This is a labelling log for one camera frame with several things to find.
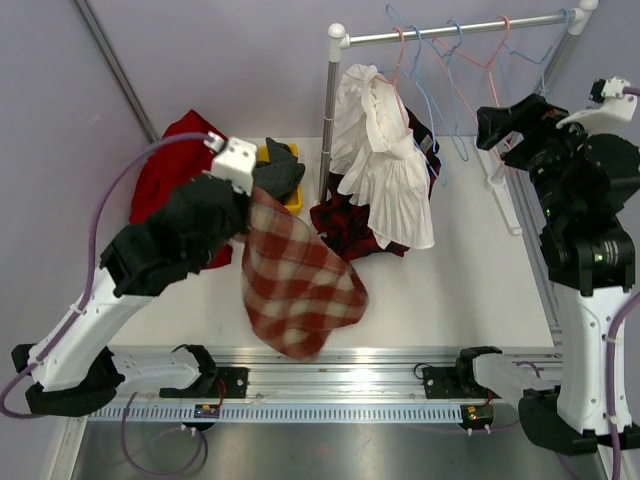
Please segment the white pleated skirt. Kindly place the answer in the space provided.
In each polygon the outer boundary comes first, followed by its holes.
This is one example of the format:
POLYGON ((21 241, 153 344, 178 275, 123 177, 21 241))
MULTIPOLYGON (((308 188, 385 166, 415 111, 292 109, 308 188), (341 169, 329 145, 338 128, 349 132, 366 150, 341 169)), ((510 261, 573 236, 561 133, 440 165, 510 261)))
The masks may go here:
POLYGON ((341 77, 329 170, 341 177, 339 194, 369 209, 380 247, 435 245, 426 156, 394 85, 373 65, 354 64, 341 77))

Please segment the red beige checked skirt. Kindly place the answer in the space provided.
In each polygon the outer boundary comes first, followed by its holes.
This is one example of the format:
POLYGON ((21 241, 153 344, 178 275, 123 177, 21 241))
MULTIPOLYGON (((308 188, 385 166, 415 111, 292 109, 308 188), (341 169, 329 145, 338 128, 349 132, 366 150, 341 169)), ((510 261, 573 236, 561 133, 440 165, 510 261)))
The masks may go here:
POLYGON ((301 361, 316 357, 334 330, 358 323, 369 303, 353 266, 259 188, 249 211, 241 290, 253 333, 301 361))

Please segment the pink hanger with white skirt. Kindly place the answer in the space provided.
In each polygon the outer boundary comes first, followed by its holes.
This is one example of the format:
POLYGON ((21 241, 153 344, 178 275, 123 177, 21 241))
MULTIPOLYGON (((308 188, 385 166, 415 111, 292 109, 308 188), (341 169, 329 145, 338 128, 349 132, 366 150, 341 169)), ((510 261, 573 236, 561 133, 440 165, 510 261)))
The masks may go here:
POLYGON ((383 146, 398 146, 401 140, 411 141, 407 112, 397 91, 397 77, 406 49, 405 39, 400 27, 394 26, 393 29, 399 35, 401 47, 392 78, 388 80, 374 68, 368 76, 363 100, 365 113, 372 115, 366 123, 367 132, 375 134, 383 146))

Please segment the dark red plaid skirt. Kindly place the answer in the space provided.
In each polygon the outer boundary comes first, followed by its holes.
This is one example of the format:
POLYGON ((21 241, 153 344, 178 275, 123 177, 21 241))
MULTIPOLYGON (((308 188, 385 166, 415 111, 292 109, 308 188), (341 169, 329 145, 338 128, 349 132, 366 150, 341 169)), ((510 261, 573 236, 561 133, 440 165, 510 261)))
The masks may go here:
MULTIPOLYGON (((433 132, 409 108, 406 112, 414 143, 426 158, 431 182, 429 194, 432 194, 434 182, 440 176, 442 168, 437 156, 440 146, 433 132)), ((386 247, 378 244, 374 232, 368 227, 370 207, 353 205, 350 195, 338 192, 342 178, 342 175, 330 173, 327 182, 329 199, 310 210, 311 222, 324 243, 346 261, 377 253, 391 253, 403 257, 409 247, 394 242, 390 242, 386 247)))

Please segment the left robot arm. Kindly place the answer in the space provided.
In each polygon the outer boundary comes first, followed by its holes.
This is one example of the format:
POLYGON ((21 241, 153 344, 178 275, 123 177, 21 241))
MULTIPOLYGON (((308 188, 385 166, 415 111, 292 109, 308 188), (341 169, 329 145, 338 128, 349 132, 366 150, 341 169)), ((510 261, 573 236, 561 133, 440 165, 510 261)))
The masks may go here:
POLYGON ((207 348, 182 344, 164 353, 117 353, 108 345, 168 286, 197 274, 236 234, 248 230, 250 191, 203 173, 173 190, 144 222, 125 226, 100 255, 88 293, 52 333, 12 353, 30 376, 30 417, 82 417, 119 394, 203 398, 219 370, 207 348))

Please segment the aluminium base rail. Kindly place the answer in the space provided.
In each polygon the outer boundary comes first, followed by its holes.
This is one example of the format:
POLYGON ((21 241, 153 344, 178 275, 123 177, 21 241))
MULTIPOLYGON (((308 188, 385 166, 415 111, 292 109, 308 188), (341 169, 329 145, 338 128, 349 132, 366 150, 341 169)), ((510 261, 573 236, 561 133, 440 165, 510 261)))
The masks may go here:
POLYGON ((417 375, 424 364, 452 366, 456 347, 328 348, 302 362, 265 347, 213 347, 220 366, 249 370, 245 402, 423 403, 417 375))

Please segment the solid red skirt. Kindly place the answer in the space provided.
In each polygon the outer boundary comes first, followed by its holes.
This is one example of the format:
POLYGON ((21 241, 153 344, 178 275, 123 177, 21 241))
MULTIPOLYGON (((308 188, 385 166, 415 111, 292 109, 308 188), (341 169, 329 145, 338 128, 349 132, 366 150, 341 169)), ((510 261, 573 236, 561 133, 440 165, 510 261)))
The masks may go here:
MULTIPOLYGON (((196 110, 191 109, 167 128, 163 139, 184 133, 206 134, 209 132, 223 139, 227 138, 196 110)), ((186 183, 203 170, 210 169, 214 153, 203 142, 203 140, 190 140, 173 143, 162 147, 148 158, 136 183, 129 223, 143 222, 167 203, 175 187, 186 183)), ((216 269, 229 265, 232 254, 233 247, 226 244, 205 268, 216 269)))

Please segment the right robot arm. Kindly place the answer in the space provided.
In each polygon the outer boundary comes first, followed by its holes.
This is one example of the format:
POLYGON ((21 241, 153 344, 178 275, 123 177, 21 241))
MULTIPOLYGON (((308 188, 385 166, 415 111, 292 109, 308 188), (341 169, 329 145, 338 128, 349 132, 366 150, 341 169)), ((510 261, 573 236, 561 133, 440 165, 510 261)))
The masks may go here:
POLYGON ((552 384, 500 350, 478 347, 460 353, 454 384, 466 396, 496 394, 516 409, 534 445, 567 456, 639 445, 622 337, 638 303, 636 249, 617 218, 639 188, 639 150, 612 131, 634 111, 631 97, 603 96, 597 108, 570 113, 532 94, 477 112, 479 149, 521 135, 504 162, 529 175, 545 217, 541 252, 560 310, 562 379, 552 384))

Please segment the dark grey dotted skirt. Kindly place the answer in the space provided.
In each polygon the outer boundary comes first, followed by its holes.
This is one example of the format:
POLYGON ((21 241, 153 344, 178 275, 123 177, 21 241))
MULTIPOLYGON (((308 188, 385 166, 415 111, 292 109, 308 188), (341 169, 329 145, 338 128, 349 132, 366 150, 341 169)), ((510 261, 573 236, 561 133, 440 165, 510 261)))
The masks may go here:
POLYGON ((265 147, 260 149, 266 157, 257 160, 253 171, 255 185, 286 205, 297 191, 306 171, 298 155, 287 144, 265 138, 265 147))

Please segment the yellow plastic bin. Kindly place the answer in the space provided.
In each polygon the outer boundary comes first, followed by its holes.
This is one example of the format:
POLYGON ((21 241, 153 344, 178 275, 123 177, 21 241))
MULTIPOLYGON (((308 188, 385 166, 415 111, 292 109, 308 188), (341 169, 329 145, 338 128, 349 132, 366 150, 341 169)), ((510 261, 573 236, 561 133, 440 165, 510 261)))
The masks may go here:
MULTIPOLYGON (((257 159, 259 162, 268 163, 270 161, 268 149, 266 145, 258 147, 257 159)), ((285 208, 295 216, 299 216, 304 206, 304 195, 302 182, 299 182, 296 189, 287 197, 284 203, 285 208)))

